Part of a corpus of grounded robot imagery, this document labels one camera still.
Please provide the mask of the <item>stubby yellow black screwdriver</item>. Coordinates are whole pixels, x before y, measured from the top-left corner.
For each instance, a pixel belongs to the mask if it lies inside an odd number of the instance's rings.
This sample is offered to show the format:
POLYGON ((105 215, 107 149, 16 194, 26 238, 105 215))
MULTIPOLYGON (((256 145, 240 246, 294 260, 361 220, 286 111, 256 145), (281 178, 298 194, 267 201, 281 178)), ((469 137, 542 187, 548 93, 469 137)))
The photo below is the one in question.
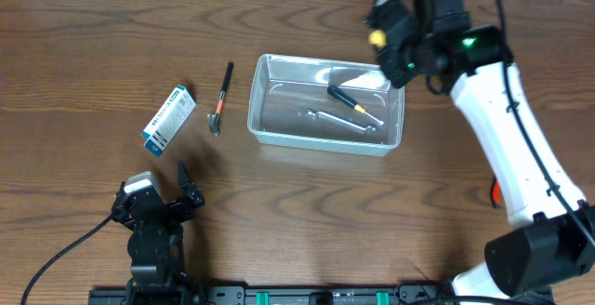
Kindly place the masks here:
POLYGON ((368 35, 368 43, 378 49, 381 49, 387 45, 386 33, 382 30, 373 30, 368 35))

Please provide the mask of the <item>small black orange hammer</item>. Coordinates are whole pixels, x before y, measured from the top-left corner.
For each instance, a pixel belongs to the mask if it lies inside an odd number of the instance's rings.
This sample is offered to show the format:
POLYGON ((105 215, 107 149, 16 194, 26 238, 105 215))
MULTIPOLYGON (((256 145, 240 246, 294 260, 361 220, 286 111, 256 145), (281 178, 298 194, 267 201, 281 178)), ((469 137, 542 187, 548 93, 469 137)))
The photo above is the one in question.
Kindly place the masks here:
POLYGON ((220 116, 221 116, 224 100, 225 100, 225 97, 227 95, 227 91, 229 88, 229 84, 231 82, 233 68, 234 68, 234 63, 232 61, 229 61, 228 65, 227 65, 226 72, 225 72, 225 76, 223 79, 223 83, 221 86, 221 90, 219 92, 217 108, 215 109, 214 113, 209 114, 207 116, 209 130, 210 130, 211 134, 215 137, 220 135, 220 128, 219 128, 220 116))

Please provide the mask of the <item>slim black yellow screwdriver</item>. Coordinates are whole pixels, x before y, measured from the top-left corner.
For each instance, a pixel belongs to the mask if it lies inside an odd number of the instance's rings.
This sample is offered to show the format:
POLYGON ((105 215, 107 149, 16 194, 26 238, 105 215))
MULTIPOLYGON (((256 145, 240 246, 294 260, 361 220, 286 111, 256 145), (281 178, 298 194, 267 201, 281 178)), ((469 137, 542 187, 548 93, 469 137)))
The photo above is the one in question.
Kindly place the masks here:
POLYGON ((376 116, 374 116, 373 114, 371 114, 369 111, 367 111, 363 105, 361 105, 357 100, 355 100, 354 98, 352 98, 351 96, 349 96, 340 87, 338 87, 338 86, 329 86, 327 88, 327 93, 332 98, 337 99, 337 100, 343 102, 344 104, 346 104, 347 106, 349 106, 350 108, 352 108, 354 111, 356 111, 358 113, 361 113, 363 115, 366 115, 367 117, 369 117, 370 119, 372 119, 377 124, 379 124, 381 126, 384 125, 384 122, 382 120, 380 120, 379 118, 377 118, 376 116))

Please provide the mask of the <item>silver wrench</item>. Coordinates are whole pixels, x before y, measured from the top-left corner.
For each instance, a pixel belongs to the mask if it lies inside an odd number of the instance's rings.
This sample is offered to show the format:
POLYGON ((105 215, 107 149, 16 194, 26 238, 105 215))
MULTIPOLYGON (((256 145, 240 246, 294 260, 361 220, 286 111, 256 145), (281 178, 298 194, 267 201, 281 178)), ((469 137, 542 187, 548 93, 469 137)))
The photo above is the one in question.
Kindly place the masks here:
POLYGON ((340 125, 340 126, 344 126, 350 130, 353 130, 353 131, 356 131, 356 132, 359 132, 362 134, 368 134, 368 133, 377 131, 377 127, 374 125, 361 126, 361 125, 355 124, 347 119, 344 119, 342 117, 339 117, 339 116, 336 116, 336 115, 333 115, 331 113, 324 112, 324 111, 314 111, 313 109, 307 109, 306 114, 311 119, 326 120, 326 121, 332 122, 332 123, 340 125))

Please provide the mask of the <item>red handled pliers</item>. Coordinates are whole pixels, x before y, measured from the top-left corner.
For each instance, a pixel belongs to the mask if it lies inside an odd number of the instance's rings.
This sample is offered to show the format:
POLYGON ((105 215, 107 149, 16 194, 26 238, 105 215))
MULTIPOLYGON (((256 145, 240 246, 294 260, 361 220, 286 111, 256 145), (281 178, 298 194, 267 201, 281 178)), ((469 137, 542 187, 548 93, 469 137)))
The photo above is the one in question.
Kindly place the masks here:
POLYGON ((501 208, 500 200, 500 185, 496 177, 493 177, 492 184, 490 187, 489 197, 491 200, 492 207, 494 209, 501 208))

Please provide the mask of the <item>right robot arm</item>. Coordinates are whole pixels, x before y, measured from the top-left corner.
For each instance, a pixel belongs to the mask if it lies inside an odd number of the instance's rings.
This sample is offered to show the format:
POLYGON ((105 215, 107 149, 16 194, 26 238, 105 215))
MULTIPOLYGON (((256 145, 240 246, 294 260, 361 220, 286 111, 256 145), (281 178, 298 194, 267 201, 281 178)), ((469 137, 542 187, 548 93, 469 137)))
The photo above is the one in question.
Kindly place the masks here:
POLYGON ((369 44, 394 87, 417 76, 449 97, 494 174, 509 233, 451 280, 435 304, 544 304, 550 288, 594 264, 594 208, 558 162, 524 95, 504 23, 475 27, 463 0, 373 0, 369 44))

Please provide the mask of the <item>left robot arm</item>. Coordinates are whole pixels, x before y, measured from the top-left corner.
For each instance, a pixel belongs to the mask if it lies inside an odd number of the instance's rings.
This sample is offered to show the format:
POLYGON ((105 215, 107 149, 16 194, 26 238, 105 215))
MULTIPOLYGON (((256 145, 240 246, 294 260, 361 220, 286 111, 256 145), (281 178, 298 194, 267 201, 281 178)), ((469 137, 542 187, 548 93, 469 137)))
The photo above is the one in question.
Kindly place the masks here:
POLYGON ((112 205, 112 220, 132 234, 127 243, 131 279, 124 304, 197 305, 205 291, 185 272, 182 224, 195 216, 205 198, 178 163, 178 187, 183 195, 166 203, 156 177, 146 171, 121 184, 112 205))

